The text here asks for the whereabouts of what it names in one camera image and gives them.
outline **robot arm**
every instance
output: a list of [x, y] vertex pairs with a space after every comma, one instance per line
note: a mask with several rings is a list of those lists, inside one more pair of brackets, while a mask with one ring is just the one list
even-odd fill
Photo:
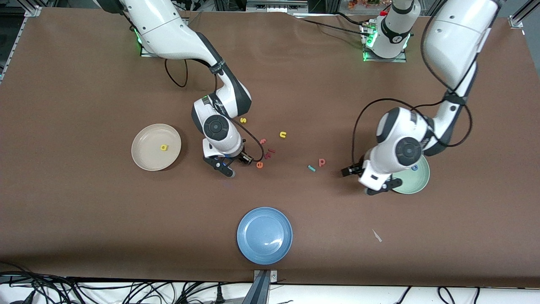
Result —
[[386, 16], [374, 20], [376, 32], [366, 46], [382, 58], [394, 58], [405, 48], [420, 15], [419, 0], [394, 0]]
[[191, 30], [180, 18], [170, 0], [97, 0], [106, 11], [125, 15], [135, 27], [145, 49], [159, 57], [193, 59], [206, 65], [224, 86], [193, 104], [191, 116], [205, 135], [204, 160], [226, 176], [234, 176], [218, 157], [241, 159], [251, 163], [244, 141], [231, 119], [249, 111], [251, 96], [238, 81], [210, 41]]
[[498, 8], [493, 0], [446, 2], [428, 32], [426, 55], [448, 86], [455, 89], [445, 93], [433, 119], [405, 108], [388, 111], [377, 127], [377, 146], [368, 150], [359, 163], [342, 170], [344, 176], [358, 174], [358, 181], [376, 194], [387, 190], [392, 173], [411, 168], [422, 154], [432, 156], [446, 148], [474, 82], [476, 56]]

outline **table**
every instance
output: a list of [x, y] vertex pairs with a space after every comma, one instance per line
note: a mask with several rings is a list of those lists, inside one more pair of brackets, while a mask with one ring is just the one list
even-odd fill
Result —
[[[317, 20], [354, 29], [338, 17]], [[368, 102], [442, 97], [420, 57], [426, 21], [413, 28], [408, 62], [388, 64], [363, 62], [355, 34], [286, 14], [201, 14], [190, 26], [252, 95], [245, 126], [276, 150], [263, 169], [234, 164], [227, 179], [201, 159], [190, 117], [213, 90], [205, 67], [189, 62], [179, 89], [162, 59], [138, 56], [122, 16], [44, 8], [0, 85], [0, 259], [67, 276], [249, 280], [260, 266], [237, 249], [237, 225], [271, 206], [293, 226], [290, 252], [271, 266], [289, 283], [540, 287], [539, 82], [521, 31], [506, 20], [478, 60], [472, 134], [429, 158], [423, 191], [368, 197], [355, 178], [340, 177]], [[183, 77], [183, 62], [169, 67]], [[358, 157], [394, 106], [366, 112]], [[177, 128], [183, 149], [172, 167], [146, 172], [130, 147], [154, 123]], [[249, 138], [246, 149], [259, 153]], [[311, 172], [319, 158], [327, 164]]]

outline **metal bracket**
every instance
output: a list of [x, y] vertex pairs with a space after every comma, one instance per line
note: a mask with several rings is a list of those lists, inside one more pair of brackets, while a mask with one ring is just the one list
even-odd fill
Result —
[[520, 21], [518, 24], [515, 24], [515, 23], [514, 23], [514, 19], [513, 19], [512, 17], [513, 17], [512, 15], [510, 15], [510, 16], [508, 17], [508, 23], [510, 24], [510, 27], [513, 28], [513, 29], [520, 29], [520, 28], [522, 28], [522, 27], [523, 27], [523, 22]]
[[27, 10], [24, 13], [24, 17], [37, 17], [41, 14], [41, 9], [41, 6], [35, 5], [33, 10]]
[[272, 278], [271, 271], [275, 270], [259, 270], [255, 276], [255, 280], [246, 297], [242, 301], [242, 304], [267, 304], [268, 293], [270, 292], [270, 280]]
[[[263, 270], [255, 270], [253, 272], [253, 280], [257, 278], [257, 275]], [[270, 283], [276, 283], [278, 281], [278, 271], [270, 270]]]

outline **white floor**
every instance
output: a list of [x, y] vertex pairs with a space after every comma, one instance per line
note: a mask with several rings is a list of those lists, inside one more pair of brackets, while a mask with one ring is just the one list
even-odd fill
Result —
[[[214, 283], [207, 283], [204, 286], [210, 286]], [[85, 283], [85, 286], [105, 287], [105, 286], [128, 286], [129, 283]], [[174, 289], [179, 295], [183, 283], [175, 283]], [[249, 290], [250, 284], [225, 285], [222, 288], [223, 297], [226, 300], [241, 299]], [[273, 285], [271, 287], [269, 304], [279, 304], [292, 300], [291, 304], [394, 304], [398, 302], [405, 291], [405, 287], [385, 287], [385, 286], [316, 286], [316, 285]], [[449, 288], [456, 304], [472, 304], [475, 288]], [[84, 292], [98, 303], [103, 304], [121, 304], [129, 293], [129, 288], [115, 290], [87, 290]], [[130, 303], [136, 303], [150, 288], [140, 292]], [[171, 286], [166, 286], [159, 290], [167, 303], [172, 302], [174, 294]], [[17, 300], [24, 300], [31, 292], [28, 287], [9, 287], [7, 284], [0, 286], [0, 304], [9, 304]], [[54, 293], [50, 293], [53, 299], [58, 299]], [[196, 303], [198, 299], [203, 303], [215, 301], [216, 288], [208, 289], [200, 294], [189, 298], [190, 303]], [[36, 295], [34, 304], [45, 304], [44, 297]], [[160, 304], [157, 297], [148, 298], [143, 303]], [[421, 303], [441, 303], [435, 287], [413, 287], [403, 304], [421, 304]], [[540, 290], [536, 289], [506, 289], [506, 288], [482, 288], [477, 304], [539, 304]]]

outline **cable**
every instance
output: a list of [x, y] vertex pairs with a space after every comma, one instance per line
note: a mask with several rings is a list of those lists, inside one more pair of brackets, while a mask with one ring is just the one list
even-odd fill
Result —
[[178, 82], [176, 82], [176, 80], [174, 80], [174, 78], [171, 76], [171, 73], [169, 73], [168, 71], [168, 68], [167, 68], [167, 61], [168, 59], [165, 60], [165, 71], [167, 72], [167, 75], [169, 76], [169, 78], [172, 80], [172, 82], [174, 82], [174, 84], [176, 84], [177, 86], [181, 87], [181, 88], [185, 88], [186, 85], [187, 85], [187, 77], [188, 77], [188, 74], [187, 74], [187, 60], [184, 59], [184, 64], [186, 65], [186, 81], [184, 82], [184, 84], [179, 84]]
[[225, 299], [223, 298], [223, 292], [221, 291], [221, 283], [218, 283], [218, 292], [215, 296], [215, 304], [222, 304], [225, 303]]
[[81, 285], [79, 285], [78, 283], [76, 283], [76, 285], [77, 285], [78, 288], [91, 289], [91, 290], [122, 289], [122, 288], [127, 288], [127, 287], [133, 288], [133, 284], [127, 285], [127, 286], [113, 286], [113, 287], [90, 287], [90, 286], [81, 286]]
[[163, 286], [165, 286], [165, 285], [169, 285], [169, 284], [172, 285], [171, 282], [163, 283], [163, 284], [161, 284], [161, 285], [158, 286], [158, 287], [154, 287], [154, 286], [151, 286], [151, 285], [150, 285], [150, 287], [152, 287], [152, 288], [150, 289], [150, 291], [149, 291], [142, 299], [140, 299], [139, 301], [137, 301], [137, 304], [141, 304], [145, 299], [151, 298], [151, 297], [153, 297], [153, 296], [159, 297], [159, 298], [160, 298], [159, 301], [160, 301], [161, 303], [163, 303], [163, 301], [165, 301], [165, 298], [164, 298], [163, 295], [158, 291], [158, 289], [161, 288], [161, 287], [163, 287]]
[[185, 9], [183, 9], [180, 5], [178, 5], [178, 4], [174, 3], [174, 2], [171, 2], [171, 3], [172, 3], [172, 5], [176, 6], [177, 9], [185, 11]]
[[[214, 87], [214, 93], [215, 93], [217, 91], [217, 87], [218, 87], [218, 77], [216, 76], [216, 74], [214, 74], [214, 79], [215, 79], [215, 87]], [[228, 115], [226, 117], [227, 117], [227, 119], [232, 121], [234, 124], [236, 124], [238, 127], [240, 127], [242, 130], [244, 130], [244, 132], [246, 132], [259, 145], [259, 147], [261, 148], [261, 157], [258, 160], [254, 160], [254, 162], [262, 161], [262, 159], [265, 157], [265, 149], [262, 146], [262, 144], [260, 143], [260, 141], [253, 134], [251, 134], [251, 132], [249, 132], [249, 130], [246, 129], [241, 123], [239, 123], [238, 121], [230, 118]]]
[[340, 15], [341, 17], [345, 18], [348, 22], [351, 22], [352, 24], [356, 24], [356, 25], [362, 25], [363, 22], [369, 21], [369, 19], [367, 19], [366, 21], [354, 21], [351, 18], [349, 18], [347, 15], [345, 15], [342, 12], [339, 12], [339, 11], [335, 12], [334, 14], [335, 15]]
[[[240, 283], [253, 283], [253, 282], [249, 282], [249, 281], [238, 281], [238, 282], [225, 282], [225, 283], [221, 282], [221, 283], [219, 283], [219, 284], [220, 284], [221, 286], [223, 286], [223, 285], [240, 284]], [[180, 298], [178, 298], [178, 300], [177, 300], [176, 302], [174, 302], [174, 304], [180, 304], [180, 302], [181, 302], [182, 300], [187, 300], [187, 298], [189, 298], [190, 296], [193, 296], [193, 295], [196, 294], [196, 293], [200, 293], [200, 292], [202, 292], [203, 290], [207, 290], [207, 289], [210, 289], [210, 288], [215, 288], [215, 287], [217, 287], [217, 286], [218, 286], [218, 284], [214, 284], [214, 285], [210, 285], [210, 286], [201, 288], [201, 289], [199, 289], [199, 290], [196, 290], [196, 291], [192, 292], [191, 294], [186, 295], [184, 298], [182, 298], [182, 296], [180, 296]]]
[[80, 293], [82, 293], [83, 296], [85, 296], [87, 299], [89, 299], [90, 301], [92, 301], [94, 304], [102, 304], [102, 303], [99, 303], [99, 302], [95, 301], [95, 300], [92, 299], [91, 297], [89, 297], [84, 291], [80, 290]]
[[141, 289], [137, 290], [139, 287], [135, 288], [133, 290], [133, 292], [135, 292], [135, 290], [137, 290], [137, 292], [131, 294], [132, 292], [130, 292], [128, 294], [128, 296], [124, 299], [124, 301], [122, 302], [122, 304], [128, 304], [130, 302], [131, 299], [133, 299], [138, 293], [140, 293], [141, 291], [143, 291], [146, 287], [148, 286], [152, 286], [152, 283], [146, 283], [146, 286], [143, 286]]
[[308, 14], [312, 13], [312, 12], [315, 10], [315, 8], [317, 7], [317, 5], [319, 5], [319, 3], [321, 3], [321, 1], [322, 1], [322, 0], [319, 0], [319, 1], [313, 6], [313, 8], [309, 10]]
[[322, 25], [323, 27], [328, 27], [328, 28], [332, 28], [332, 29], [336, 29], [336, 30], [345, 31], [345, 32], [351, 32], [351, 33], [362, 35], [362, 36], [369, 36], [369, 34], [365, 33], [365, 32], [358, 32], [358, 31], [348, 30], [348, 29], [344, 29], [344, 28], [339, 28], [339, 27], [335, 27], [333, 25], [324, 24], [324, 23], [320, 23], [320, 22], [317, 22], [317, 21], [311, 21], [311, 20], [306, 20], [306, 19], [302, 19], [302, 20], [304, 20], [305, 22]]
[[[26, 275], [28, 278], [31, 278], [33, 279], [34, 282], [36, 282], [38, 284], [38, 286], [34, 286], [34, 284], [32, 284], [34, 290], [40, 294], [42, 294], [44, 297], [45, 297], [45, 301], [47, 303], [49, 303], [49, 300], [52, 300], [46, 293], [45, 291], [45, 287], [48, 287], [48, 288], [51, 288], [53, 289], [54, 291], [56, 291], [58, 293], [58, 297], [63, 301], [62, 302], [65, 302], [67, 304], [71, 304], [71, 301], [69, 299], [69, 297], [66, 295], [66, 294], [63, 294], [50, 280], [47, 280], [44, 278], [44, 275], [40, 275], [40, 274], [36, 274], [36, 273], [33, 273], [33, 272], [30, 272], [24, 268], [22, 268], [21, 266], [18, 266], [18, 265], [15, 265], [13, 263], [9, 263], [9, 262], [4, 262], [4, 261], [0, 261], [1, 264], [4, 264], [4, 265], [8, 265], [8, 266], [12, 266], [12, 267], [15, 267], [17, 269], [19, 269], [20, 271], [19, 272], [1, 272], [0, 275], [4, 276], [4, 275], [10, 275], [10, 274], [13, 274], [13, 273], [16, 273], [17, 275]], [[72, 287], [72, 282], [64, 279], [64, 278], [61, 278], [61, 277], [58, 277], [58, 276], [54, 276], [54, 275], [49, 275], [48, 277], [50, 278], [54, 278], [54, 279], [60, 279], [61, 281], [66, 281], [70, 287]], [[81, 304], [84, 304], [84, 300], [80, 297], [80, 294], [76, 293], [76, 296], [78, 298], [79, 301], [81, 301]]]
[[452, 297], [452, 294], [450, 293], [450, 291], [448, 291], [448, 288], [446, 287], [437, 287], [437, 294], [439, 295], [439, 299], [441, 299], [441, 301], [443, 301], [444, 303], [446, 304], [450, 304], [448, 302], [446, 302], [446, 300], [442, 297], [441, 295], [441, 289], [446, 291], [446, 293], [448, 294], [448, 296], [450, 297], [450, 300], [452, 301], [452, 304], [456, 304], [456, 301], [454, 301], [454, 297]]
[[405, 296], [407, 295], [407, 293], [409, 293], [409, 290], [412, 288], [412, 286], [409, 286], [407, 287], [407, 289], [405, 289], [405, 291], [403, 292], [403, 294], [401, 295], [401, 298], [398, 302], [396, 302], [396, 304], [401, 304], [403, 303], [403, 300], [405, 300]]
[[[429, 125], [429, 122], [427, 120], [427, 116], [423, 115], [420, 111], [418, 111], [417, 107], [413, 107], [412, 105], [406, 103], [405, 101], [402, 101], [402, 100], [399, 100], [399, 99], [395, 99], [395, 98], [381, 98], [381, 99], [377, 99], [377, 100], [374, 100], [370, 103], [367, 104], [367, 106], [365, 106], [362, 111], [360, 112], [360, 114], [358, 115], [358, 117], [356, 118], [356, 122], [354, 123], [354, 129], [353, 129], [353, 142], [352, 142], [352, 145], [351, 145], [351, 160], [352, 160], [352, 163], [353, 163], [353, 166], [354, 164], [356, 163], [355, 162], [355, 157], [354, 157], [354, 142], [355, 142], [355, 138], [356, 138], [356, 127], [358, 126], [358, 121], [360, 121], [360, 117], [362, 117], [362, 114], [364, 113], [364, 111], [366, 111], [366, 109], [374, 104], [374, 103], [377, 103], [377, 102], [381, 102], [381, 101], [394, 101], [394, 102], [397, 102], [397, 103], [401, 103], [407, 107], [409, 107], [411, 109], [411, 111], [415, 111], [417, 112], [421, 117], [422, 119], [424, 119], [424, 121]], [[440, 138], [438, 138], [434, 133], [433, 133], [433, 137], [437, 140], [437, 142], [444, 146], [444, 147], [447, 147], [447, 148], [451, 148], [451, 147], [457, 147], [459, 146], [460, 144], [462, 144], [466, 139], [467, 137], [469, 137], [470, 133], [471, 133], [471, 130], [473, 128], [473, 116], [469, 110], [469, 107], [467, 107], [467, 105], [464, 105], [463, 106], [465, 108], [465, 110], [467, 111], [467, 114], [469, 115], [469, 129], [467, 130], [467, 133], [463, 136], [463, 138], [455, 143], [455, 144], [446, 144], [446, 143], [443, 143], [441, 141]]]
[[[441, 299], [441, 301], [443, 301], [445, 304], [450, 304], [450, 303], [446, 302], [446, 300], [442, 297], [441, 290], [446, 291], [446, 293], [450, 297], [450, 300], [452, 301], [452, 304], [456, 304], [456, 302], [454, 301], [454, 297], [452, 297], [452, 294], [450, 293], [448, 288], [446, 288], [444, 286], [440, 286], [440, 287], [437, 288], [437, 294], [439, 295], [439, 299]], [[476, 287], [476, 293], [475, 293], [475, 296], [474, 296], [474, 300], [472, 301], [473, 304], [476, 304], [476, 301], [478, 301], [478, 296], [480, 296], [480, 287]]]
[[441, 104], [443, 102], [444, 102], [444, 98], [441, 99], [440, 101], [435, 102], [435, 103], [425, 103], [425, 104], [417, 105], [417, 106], [413, 107], [412, 109], [414, 110], [414, 109], [422, 108], [422, 107], [433, 107], [434, 105], [439, 105], [439, 104]]

